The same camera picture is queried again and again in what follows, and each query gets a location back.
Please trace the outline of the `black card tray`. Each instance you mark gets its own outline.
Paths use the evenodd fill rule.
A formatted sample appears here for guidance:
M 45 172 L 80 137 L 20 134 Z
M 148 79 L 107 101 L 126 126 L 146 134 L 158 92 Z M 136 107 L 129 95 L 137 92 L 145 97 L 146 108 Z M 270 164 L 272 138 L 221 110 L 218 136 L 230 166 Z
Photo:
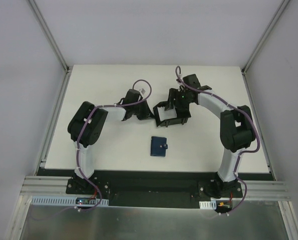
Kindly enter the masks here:
M 184 125 L 191 118 L 189 110 L 178 110 L 175 107 L 167 109 L 167 105 L 167 101 L 162 101 L 153 108 L 157 127 L 167 128 L 171 125 Z

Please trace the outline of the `blue leather card holder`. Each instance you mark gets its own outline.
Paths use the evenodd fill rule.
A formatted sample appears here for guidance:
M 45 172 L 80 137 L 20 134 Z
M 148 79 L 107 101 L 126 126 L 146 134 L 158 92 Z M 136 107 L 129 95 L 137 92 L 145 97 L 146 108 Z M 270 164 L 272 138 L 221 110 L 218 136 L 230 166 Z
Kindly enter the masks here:
M 151 146 L 150 146 L 150 155 L 152 157 L 166 157 L 166 151 L 168 149 L 167 138 L 152 136 L 151 137 Z

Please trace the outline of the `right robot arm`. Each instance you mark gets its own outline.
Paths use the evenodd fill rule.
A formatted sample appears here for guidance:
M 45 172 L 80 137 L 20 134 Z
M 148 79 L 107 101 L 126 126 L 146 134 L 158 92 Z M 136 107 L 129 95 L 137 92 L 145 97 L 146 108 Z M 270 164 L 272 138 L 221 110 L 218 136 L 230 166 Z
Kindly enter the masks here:
M 234 106 L 218 96 L 211 87 L 202 86 L 195 74 L 176 74 L 179 88 L 169 90 L 165 111 L 174 110 L 177 120 L 167 120 L 167 124 L 185 124 L 189 117 L 189 105 L 195 103 L 206 108 L 220 120 L 220 141 L 224 147 L 221 165 L 214 180 L 203 188 L 212 198 L 226 197 L 238 182 L 238 168 L 241 156 L 250 153 L 253 141 L 259 135 L 248 106 Z

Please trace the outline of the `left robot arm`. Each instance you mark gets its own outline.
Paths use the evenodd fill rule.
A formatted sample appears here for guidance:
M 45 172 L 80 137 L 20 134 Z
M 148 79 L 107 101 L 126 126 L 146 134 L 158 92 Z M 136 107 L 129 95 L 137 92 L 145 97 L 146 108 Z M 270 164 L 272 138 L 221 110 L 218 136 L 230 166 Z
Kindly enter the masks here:
M 147 99 L 141 92 L 129 89 L 126 96 L 118 103 L 111 105 L 94 105 L 88 101 L 81 104 L 68 125 L 68 133 L 74 142 L 76 152 L 76 168 L 72 179 L 77 183 L 77 189 L 85 195 L 94 190 L 92 176 L 93 164 L 91 146 L 99 139 L 105 122 L 126 121 L 132 116 L 138 120 L 154 118 Z

